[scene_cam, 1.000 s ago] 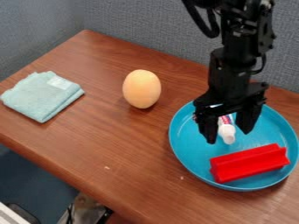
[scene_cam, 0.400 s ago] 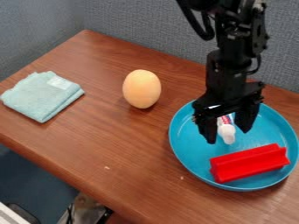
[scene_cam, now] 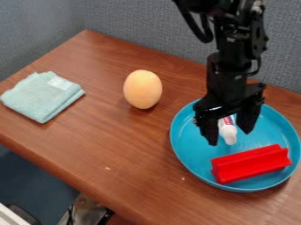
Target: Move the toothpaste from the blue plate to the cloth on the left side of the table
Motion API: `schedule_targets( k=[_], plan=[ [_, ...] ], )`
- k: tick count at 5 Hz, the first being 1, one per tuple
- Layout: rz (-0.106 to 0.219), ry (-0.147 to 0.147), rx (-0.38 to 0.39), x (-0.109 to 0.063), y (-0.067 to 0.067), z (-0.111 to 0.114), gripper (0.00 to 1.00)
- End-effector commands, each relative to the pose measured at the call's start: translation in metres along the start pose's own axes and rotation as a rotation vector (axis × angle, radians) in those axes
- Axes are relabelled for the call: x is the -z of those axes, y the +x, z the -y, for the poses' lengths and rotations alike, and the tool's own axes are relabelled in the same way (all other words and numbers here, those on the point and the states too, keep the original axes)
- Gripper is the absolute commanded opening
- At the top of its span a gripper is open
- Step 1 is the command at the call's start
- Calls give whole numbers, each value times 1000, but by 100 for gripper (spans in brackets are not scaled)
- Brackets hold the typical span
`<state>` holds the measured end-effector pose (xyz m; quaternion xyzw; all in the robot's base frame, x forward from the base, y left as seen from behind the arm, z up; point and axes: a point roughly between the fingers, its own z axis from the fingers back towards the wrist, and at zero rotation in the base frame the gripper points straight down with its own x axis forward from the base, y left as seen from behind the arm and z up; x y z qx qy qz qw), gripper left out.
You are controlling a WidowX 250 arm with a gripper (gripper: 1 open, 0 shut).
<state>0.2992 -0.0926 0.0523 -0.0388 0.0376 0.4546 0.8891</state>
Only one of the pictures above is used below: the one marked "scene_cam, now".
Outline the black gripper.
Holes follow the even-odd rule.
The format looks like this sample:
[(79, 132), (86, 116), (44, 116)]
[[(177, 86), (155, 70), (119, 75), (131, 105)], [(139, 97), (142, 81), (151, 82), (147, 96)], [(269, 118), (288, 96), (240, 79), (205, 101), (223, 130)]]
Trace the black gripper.
[(209, 145), (218, 145), (218, 119), (237, 114), (237, 125), (249, 134), (264, 105), (264, 83), (248, 83), (250, 63), (233, 69), (221, 63), (218, 53), (207, 58), (207, 93), (194, 104), (194, 123)]

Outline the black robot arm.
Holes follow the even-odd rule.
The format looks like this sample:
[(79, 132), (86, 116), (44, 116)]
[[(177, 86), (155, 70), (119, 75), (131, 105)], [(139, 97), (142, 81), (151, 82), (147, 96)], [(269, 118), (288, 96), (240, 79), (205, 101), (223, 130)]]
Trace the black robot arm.
[(190, 30), (203, 43), (214, 41), (207, 57), (207, 93), (194, 104), (194, 124), (211, 146), (218, 144), (218, 120), (237, 116), (237, 125), (253, 131), (265, 103), (264, 83), (248, 79), (258, 73), (268, 50), (264, 0), (171, 0)]

